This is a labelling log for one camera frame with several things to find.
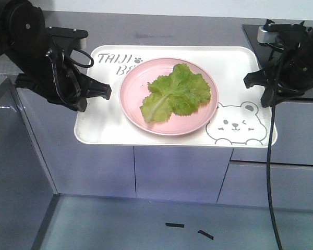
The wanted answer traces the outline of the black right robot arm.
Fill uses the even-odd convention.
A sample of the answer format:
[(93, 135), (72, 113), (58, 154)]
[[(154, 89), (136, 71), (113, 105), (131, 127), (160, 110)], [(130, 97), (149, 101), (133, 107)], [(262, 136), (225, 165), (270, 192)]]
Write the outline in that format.
[(248, 73), (246, 88), (264, 87), (262, 107), (271, 107), (303, 96), (313, 89), (313, 27), (304, 22), (278, 24), (268, 19), (263, 25), (243, 25), (261, 69)]

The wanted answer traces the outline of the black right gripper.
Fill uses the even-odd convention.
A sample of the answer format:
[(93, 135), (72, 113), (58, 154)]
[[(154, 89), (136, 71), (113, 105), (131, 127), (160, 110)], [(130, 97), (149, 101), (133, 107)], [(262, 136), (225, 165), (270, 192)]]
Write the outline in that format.
[(283, 32), (279, 37), (287, 54), (281, 62), (278, 89), (271, 88), (277, 77), (275, 67), (248, 73), (243, 79), (247, 89), (255, 85), (266, 88), (260, 100), (262, 107), (272, 107), (302, 96), (313, 88), (313, 31), (307, 34)]

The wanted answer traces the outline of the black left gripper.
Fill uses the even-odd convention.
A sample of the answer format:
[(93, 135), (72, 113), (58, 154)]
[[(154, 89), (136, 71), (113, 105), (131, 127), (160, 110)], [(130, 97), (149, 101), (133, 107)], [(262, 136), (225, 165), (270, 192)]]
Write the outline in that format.
[(78, 62), (71, 58), (73, 51), (64, 49), (52, 39), (39, 42), (14, 43), (14, 63), (22, 70), (16, 83), (47, 99), (49, 103), (65, 106), (73, 111), (85, 112), (87, 99), (102, 97), (109, 100), (111, 86), (82, 74)]

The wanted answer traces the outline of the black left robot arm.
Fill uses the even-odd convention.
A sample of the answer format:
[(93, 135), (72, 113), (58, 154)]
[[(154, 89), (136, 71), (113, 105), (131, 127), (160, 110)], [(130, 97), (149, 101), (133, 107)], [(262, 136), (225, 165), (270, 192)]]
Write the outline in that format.
[(15, 84), (73, 111), (84, 112), (87, 99), (110, 99), (112, 89), (79, 71), (93, 58), (82, 50), (86, 30), (46, 27), (44, 14), (29, 1), (0, 1), (0, 56), (21, 71)]

